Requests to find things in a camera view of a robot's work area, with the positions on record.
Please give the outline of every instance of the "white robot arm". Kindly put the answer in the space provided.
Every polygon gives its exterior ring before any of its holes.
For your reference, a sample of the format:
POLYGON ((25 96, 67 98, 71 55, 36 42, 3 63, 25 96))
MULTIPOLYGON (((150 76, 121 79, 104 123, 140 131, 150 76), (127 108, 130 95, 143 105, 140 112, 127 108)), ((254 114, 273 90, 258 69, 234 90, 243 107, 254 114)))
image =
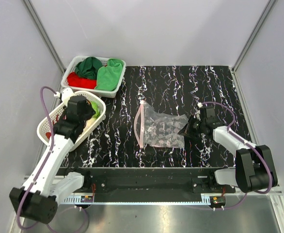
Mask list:
POLYGON ((75 95, 70 88, 62 91, 58 97, 62 99, 67 108, 65 118, 61 117, 53 126, 53 147, 52 140, 50 140, 30 177, 21 188, 13 188, 10 192, 10 199, 16 212, 22 204, 21 216, 45 224, 53 219, 58 205, 71 193, 80 188, 89 189, 91 187, 90 174, 83 169, 76 169, 76 172, 70 172, 57 184, 52 184, 62 161, 83 132, 86 121, 95 113, 87 99, 84 96, 75 95), (29 193, 22 203, 21 200, 28 190, 29 193))
POLYGON ((198 106, 199 111, 189 118, 179 134, 199 139, 203 133, 224 146, 236 158, 235 167, 215 171, 216 185, 236 186, 244 193, 276 186, 278 178, 269 147, 258 146, 233 132, 219 121, 212 106, 203 107, 201 103, 198 106))

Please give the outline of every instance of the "white basket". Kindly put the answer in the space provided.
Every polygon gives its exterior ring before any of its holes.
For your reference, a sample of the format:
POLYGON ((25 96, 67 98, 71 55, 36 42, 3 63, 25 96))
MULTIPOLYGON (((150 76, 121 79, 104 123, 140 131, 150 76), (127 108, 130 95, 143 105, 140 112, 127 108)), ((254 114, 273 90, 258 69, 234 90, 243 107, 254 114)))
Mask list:
MULTIPOLYGON (((92 131, 94 131, 94 129, 104 120, 105 118, 105 110, 106 110, 106 106, 105 103, 98 98, 97 96, 95 96, 92 93, 89 93, 88 91, 77 91, 75 92, 76 95, 82 95, 84 97, 86 97, 89 101, 93 101, 98 105, 98 108, 100 109, 100 116, 98 117, 98 119, 91 125, 91 127, 88 128, 88 130, 86 130, 85 132, 83 132, 78 139, 76 140, 73 148, 70 151, 75 150, 81 143, 82 141, 84 141, 92 131)), ((56 117, 57 115, 60 117, 60 115, 63 113, 63 107, 64 107, 64 103, 60 104, 59 106, 57 106, 57 108, 55 108, 50 114, 49 117, 51 119, 51 121, 56 121, 56 117)), ((50 132, 50 127, 47 121, 47 118, 44 118, 40 124, 38 125, 37 129, 36 129, 36 133, 39 136, 39 138, 42 140, 42 142, 44 142, 44 144, 48 145, 49 139, 46 137, 46 133, 50 132)))
MULTIPOLYGON (((107 98, 115 98, 116 96, 116 92, 118 91, 120 85, 122 84, 122 81, 124 79, 124 73, 126 70, 126 62, 124 62, 122 60, 122 62, 124 63, 123 65, 123 71, 121 74, 121 77, 119 79, 119 82, 117 84, 117 87, 115 90, 113 91, 100 91, 100 90, 94 90, 94 89, 87 89, 87 88, 80 88, 80 87, 75 87, 75 86, 69 86, 68 81, 67 81, 67 77, 71 72, 74 72, 75 70, 75 66, 79 63, 84 61, 87 57, 89 56, 76 56, 75 58, 73 58, 72 62, 69 64, 68 68, 66 69, 64 75, 63 75, 63 79, 61 81, 61 86, 63 87, 71 87, 73 90, 83 90, 83 91, 89 91, 91 93, 94 93, 96 96, 103 96, 103 97, 107 97, 107 98)), ((109 58, 103 58, 103 57, 95 57, 98 60, 101 61, 102 65, 105 66, 107 64, 107 61, 109 60, 109 58)))

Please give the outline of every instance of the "cable connector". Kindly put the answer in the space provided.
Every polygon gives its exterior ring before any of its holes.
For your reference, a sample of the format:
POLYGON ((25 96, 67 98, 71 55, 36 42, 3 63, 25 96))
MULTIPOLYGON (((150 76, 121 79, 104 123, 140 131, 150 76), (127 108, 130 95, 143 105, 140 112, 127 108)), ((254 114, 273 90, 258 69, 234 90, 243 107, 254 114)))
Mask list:
POLYGON ((54 94, 54 97, 56 98, 61 98, 61 93, 59 91, 56 91, 56 94, 54 94))

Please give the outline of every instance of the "dark green cloth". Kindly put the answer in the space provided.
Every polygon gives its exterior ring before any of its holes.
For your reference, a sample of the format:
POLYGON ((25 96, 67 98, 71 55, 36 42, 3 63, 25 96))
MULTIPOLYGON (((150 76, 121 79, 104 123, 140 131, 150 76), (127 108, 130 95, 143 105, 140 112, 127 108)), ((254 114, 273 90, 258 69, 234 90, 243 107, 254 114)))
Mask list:
POLYGON ((97 79, 98 70, 102 67, 100 60, 95 57, 87 57, 84 61, 79 62, 75 67, 75 73, 86 79, 97 79))
POLYGON ((100 68, 97 75, 96 90, 112 91, 117 87, 123 71, 123 61, 118 59, 109 59, 106 67, 100 68))

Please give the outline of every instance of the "black table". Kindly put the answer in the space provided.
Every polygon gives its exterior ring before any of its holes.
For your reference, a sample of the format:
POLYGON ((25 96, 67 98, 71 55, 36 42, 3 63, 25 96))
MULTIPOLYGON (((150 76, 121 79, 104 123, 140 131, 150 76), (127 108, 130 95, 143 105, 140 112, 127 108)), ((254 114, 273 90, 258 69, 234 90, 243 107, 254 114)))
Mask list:
MULTIPOLYGON (((219 144, 201 138, 185 139, 185 149, 140 149, 133 132, 134 116, 141 100, 155 111, 170 115, 197 110, 197 103, 216 101, 232 109, 237 122, 232 128, 250 140, 235 84, 227 66, 127 67, 125 79, 114 99, 102 98, 106 119, 62 167, 224 167, 233 166, 233 156, 219 144)), ((230 123, 232 116, 216 107, 219 118, 230 123)))

